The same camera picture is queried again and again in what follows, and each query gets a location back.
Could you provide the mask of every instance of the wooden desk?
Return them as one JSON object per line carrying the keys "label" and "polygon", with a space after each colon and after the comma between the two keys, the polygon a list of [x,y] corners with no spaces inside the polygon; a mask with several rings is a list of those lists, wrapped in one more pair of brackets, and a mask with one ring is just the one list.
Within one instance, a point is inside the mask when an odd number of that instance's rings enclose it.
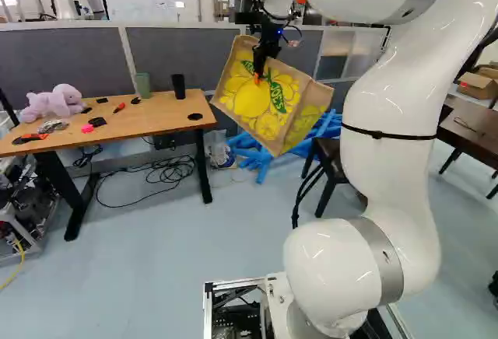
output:
{"label": "wooden desk", "polygon": [[[54,117],[47,117],[32,124],[20,124],[13,128],[0,140],[0,157],[35,155],[42,175],[50,180],[73,209],[65,233],[65,239],[68,241],[78,237],[86,208],[93,197],[93,189],[100,177],[98,173],[92,173],[83,193],[80,194],[54,152],[57,149],[192,130],[195,132],[197,145],[195,161],[198,167],[202,196],[205,203],[211,203],[212,195],[205,168],[202,129],[214,126],[216,119],[200,89],[188,89],[186,95],[184,100],[176,100],[174,92],[156,92],[150,99],[142,100],[139,104],[131,104],[136,95],[109,96],[106,103],[97,103],[96,98],[85,99],[84,101],[88,107],[92,107],[92,110],[87,114],[73,115],[68,119],[70,123],[68,128],[64,131],[55,131],[43,141],[31,141],[24,145],[12,144],[12,141],[21,135],[37,133],[38,126]],[[122,102],[125,103],[125,108],[113,114],[114,109]],[[188,115],[190,114],[201,114],[202,119],[189,120]],[[95,128],[91,133],[82,133],[81,127],[88,124],[88,120],[94,117],[103,117],[107,124]]]}
{"label": "wooden desk", "polygon": [[[107,103],[97,103],[96,98],[85,99],[85,103],[88,107],[92,107],[92,110],[87,114],[73,115],[68,119],[70,125],[67,129],[56,131],[43,141],[32,141],[24,145],[12,144],[12,141],[20,135],[37,133],[38,127],[45,121],[53,119],[53,116],[13,128],[0,140],[0,157],[214,126],[216,119],[205,100],[204,93],[200,89],[188,89],[186,94],[184,100],[177,100],[174,92],[153,93],[151,98],[142,100],[139,104],[130,103],[136,95],[109,96]],[[124,102],[126,107],[113,114],[113,110],[121,102]],[[189,120],[188,115],[193,113],[202,114],[203,118],[198,121]],[[103,117],[107,125],[95,128],[92,133],[82,133],[81,127],[94,117]]]}
{"label": "wooden desk", "polygon": [[[443,174],[462,153],[498,170],[498,112],[457,96],[448,96],[445,104],[453,111],[438,127],[437,137],[455,147],[455,150],[439,174]],[[496,193],[498,186],[487,198],[491,199]]]}

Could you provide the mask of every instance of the black cup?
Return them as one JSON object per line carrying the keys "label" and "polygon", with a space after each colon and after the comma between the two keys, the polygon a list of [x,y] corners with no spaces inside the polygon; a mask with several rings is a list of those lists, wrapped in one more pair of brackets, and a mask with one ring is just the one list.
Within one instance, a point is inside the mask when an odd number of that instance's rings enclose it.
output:
{"label": "black cup", "polygon": [[181,73],[171,75],[171,82],[173,83],[174,96],[177,100],[185,99],[185,77]]}

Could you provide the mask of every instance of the yellow cable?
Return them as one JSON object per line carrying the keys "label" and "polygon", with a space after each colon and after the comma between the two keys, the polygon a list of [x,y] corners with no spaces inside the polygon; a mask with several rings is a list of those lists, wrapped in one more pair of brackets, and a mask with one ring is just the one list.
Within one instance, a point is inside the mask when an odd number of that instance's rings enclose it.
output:
{"label": "yellow cable", "polygon": [[17,274],[21,271],[21,269],[23,268],[23,264],[24,264],[24,257],[25,257],[25,253],[24,253],[24,249],[23,249],[23,246],[21,246],[21,242],[17,239],[14,239],[14,243],[16,244],[17,246],[17,249],[19,250],[19,253],[21,254],[21,262],[19,263],[19,265],[17,266],[17,269],[16,271],[14,272],[14,274],[12,274],[9,279],[7,279],[7,281],[5,281],[5,283],[3,285],[0,286],[0,291],[3,290],[5,287],[7,287],[8,285],[10,285],[12,283],[12,281],[14,281],[14,279],[16,279],[16,276]]}

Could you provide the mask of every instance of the paper bag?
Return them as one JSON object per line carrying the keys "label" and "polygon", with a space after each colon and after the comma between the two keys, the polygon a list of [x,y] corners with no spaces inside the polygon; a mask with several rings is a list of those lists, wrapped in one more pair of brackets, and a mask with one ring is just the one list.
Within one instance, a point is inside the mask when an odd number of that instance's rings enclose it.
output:
{"label": "paper bag", "polygon": [[211,103],[280,156],[306,138],[328,109],[333,89],[273,58],[256,85],[252,47],[257,44],[251,36],[235,38]]}

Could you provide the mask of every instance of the stuffed animal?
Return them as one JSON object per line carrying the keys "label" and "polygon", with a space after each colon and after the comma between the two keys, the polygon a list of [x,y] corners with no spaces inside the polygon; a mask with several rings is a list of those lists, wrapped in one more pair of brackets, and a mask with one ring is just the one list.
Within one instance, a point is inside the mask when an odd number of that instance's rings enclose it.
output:
{"label": "stuffed animal", "polygon": [[69,84],[59,84],[52,93],[27,93],[30,105],[21,111],[23,123],[33,123],[39,117],[50,113],[59,117],[70,117],[83,111],[86,105],[81,101],[81,93]]}

